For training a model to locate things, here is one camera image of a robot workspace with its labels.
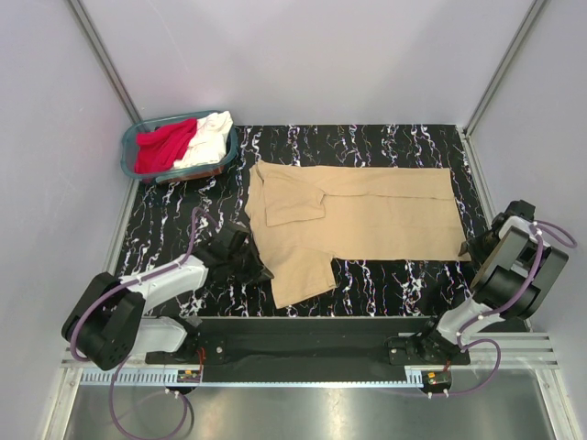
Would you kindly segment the tan polo shirt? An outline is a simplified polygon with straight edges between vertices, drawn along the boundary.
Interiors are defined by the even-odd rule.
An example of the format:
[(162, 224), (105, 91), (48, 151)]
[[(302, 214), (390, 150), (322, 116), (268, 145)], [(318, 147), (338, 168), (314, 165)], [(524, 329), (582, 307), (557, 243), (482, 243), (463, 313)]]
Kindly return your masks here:
[(445, 168), (260, 160), (245, 212), (278, 308), (333, 290), (333, 259), (470, 260), (458, 256), (466, 238)]

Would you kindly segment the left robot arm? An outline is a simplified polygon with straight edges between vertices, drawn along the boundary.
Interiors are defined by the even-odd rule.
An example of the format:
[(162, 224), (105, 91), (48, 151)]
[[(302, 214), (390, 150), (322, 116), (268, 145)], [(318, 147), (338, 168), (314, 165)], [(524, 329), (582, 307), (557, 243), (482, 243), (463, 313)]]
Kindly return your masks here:
[(149, 363), (187, 364), (205, 350), (200, 332), (180, 316), (151, 311), (209, 281), (241, 284), (271, 280), (250, 231), (230, 223), (200, 245), (191, 243), (180, 257), (134, 276), (117, 278), (105, 271), (92, 278), (61, 328), (72, 356), (103, 371), (131, 356)]

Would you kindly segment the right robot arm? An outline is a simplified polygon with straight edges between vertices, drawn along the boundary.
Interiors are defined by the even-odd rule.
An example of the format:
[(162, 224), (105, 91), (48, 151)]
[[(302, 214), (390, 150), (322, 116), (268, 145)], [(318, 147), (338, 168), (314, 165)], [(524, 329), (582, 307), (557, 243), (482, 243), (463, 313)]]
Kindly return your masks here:
[(533, 204), (512, 201), (488, 231), (462, 243), (460, 254), (469, 255), (477, 269), (471, 297), (410, 336), (408, 354), (428, 364), (441, 364), (467, 351), (473, 336), (487, 326), (524, 320), (536, 312), (569, 260), (543, 235), (549, 234), (567, 248), (577, 243), (570, 235), (560, 237), (560, 228), (538, 221), (535, 213)]

